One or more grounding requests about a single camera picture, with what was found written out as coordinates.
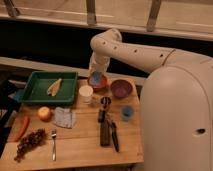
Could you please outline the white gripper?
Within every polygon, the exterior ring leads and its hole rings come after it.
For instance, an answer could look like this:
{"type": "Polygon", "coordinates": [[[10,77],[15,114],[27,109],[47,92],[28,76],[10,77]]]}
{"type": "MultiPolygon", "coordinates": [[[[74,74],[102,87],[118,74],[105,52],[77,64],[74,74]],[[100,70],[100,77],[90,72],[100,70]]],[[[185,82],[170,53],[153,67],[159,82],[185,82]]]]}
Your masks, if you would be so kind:
{"type": "Polygon", "coordinates": [[[110,58],[103,56],[97,53],[93,53],[90,57],[89,62],[89,72],[93,73],[94,71],[105,74],[110,64],[110,58]]]}

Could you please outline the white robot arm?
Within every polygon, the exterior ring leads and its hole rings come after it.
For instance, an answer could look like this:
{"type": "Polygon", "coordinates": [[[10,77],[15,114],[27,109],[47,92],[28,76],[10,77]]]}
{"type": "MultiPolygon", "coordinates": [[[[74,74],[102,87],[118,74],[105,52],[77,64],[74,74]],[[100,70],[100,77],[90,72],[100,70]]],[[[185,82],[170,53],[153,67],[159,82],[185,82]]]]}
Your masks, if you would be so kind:
{"type": "Polygon", "coordinates": [[[149,74],[141,92],[145,171],[213,171],[213,58],[128,44],[109,29],[94,36],[95,61],[108,57],[149,74]]]}

